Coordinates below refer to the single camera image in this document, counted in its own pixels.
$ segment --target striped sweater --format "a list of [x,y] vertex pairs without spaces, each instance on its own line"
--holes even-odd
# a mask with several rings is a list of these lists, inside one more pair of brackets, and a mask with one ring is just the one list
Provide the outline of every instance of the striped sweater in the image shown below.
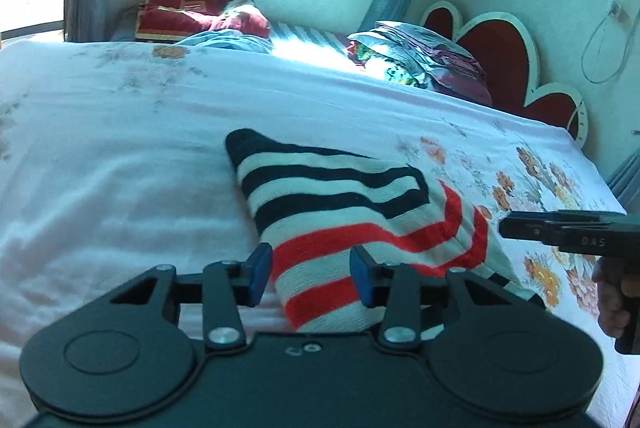
[[352,246],[379,262],[442,277],[465,267],[524,299],[487,220],[442,181],[417,168],[330,148],[300,147],[241,129],[226,150],[260,240],[273,247],[276,292],[299,331],[360,331],[381,309],[358,300]]

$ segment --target white bed sheet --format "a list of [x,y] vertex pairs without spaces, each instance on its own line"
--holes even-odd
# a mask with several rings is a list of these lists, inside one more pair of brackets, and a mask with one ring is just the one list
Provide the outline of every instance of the white bed sheet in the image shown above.
[[[562,129],[444,95],[232,50],[9,45],[0,52],[0,426],[21,426],[33,414],[18,357],[40,328],[156,264],[197,272],[244,259],[256,245],[223,147],[242,127],[435,171],[492,221],[519,204],[621,210]],[[529,160],[522,176],[522,145],[563,167],[560,176],[554,165],[556,195],[545,181],[550,167]],[[527,187],[529,172],[538,183]],[[492,187],[499,174],[511,182]],[[540,246],[504,246],[524,281],[532,264],[543,267]],[[616,354],[598,329],[593,290],[576,291],[568,277],[550,282],[541,287],[550,309],[605,355],[590,413],[620,428],[640,361]],[[242,319],[249,331],[288,328],[273,289]],[[180,327],[201,334],[197,309]]]

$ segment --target human hand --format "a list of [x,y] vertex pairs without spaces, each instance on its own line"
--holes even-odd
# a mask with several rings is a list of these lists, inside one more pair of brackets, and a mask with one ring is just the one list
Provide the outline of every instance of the human hand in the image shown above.
[[631,320],[624,298],[640,297],[640,275],[622,275],[623,261],[602,258],[596,263],[593,281],[598,285],[598,325],[612,338],[620,338]]

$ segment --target device handle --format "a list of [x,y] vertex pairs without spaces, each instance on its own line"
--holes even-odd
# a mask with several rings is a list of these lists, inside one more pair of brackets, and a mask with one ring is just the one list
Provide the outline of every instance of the device handle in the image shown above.
[[[612,277],[618,289],[621,288],[625,275],[640,274],[640,257],[628,259],[607,259],[609,264],[614,264]],[[616,340],[616,351],[620,354],[640,354],[640,298],[629,298],[623,295],[623,309],[629,311],[631,319],[626,326],[622,337]]]

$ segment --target red headboard panel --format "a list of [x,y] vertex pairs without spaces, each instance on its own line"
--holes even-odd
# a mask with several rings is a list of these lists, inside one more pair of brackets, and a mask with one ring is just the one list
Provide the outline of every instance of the red headboard panel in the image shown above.
[[450,38],[471,53],[487,74],[494,108],[515,116],[566,128],[581,147],[588,120],[582,95],[572,86],[540,86],[540,60],[529,31],[506,13],[480,15],[464,26],[450,2],[437,2],[422,18],[424,27]]

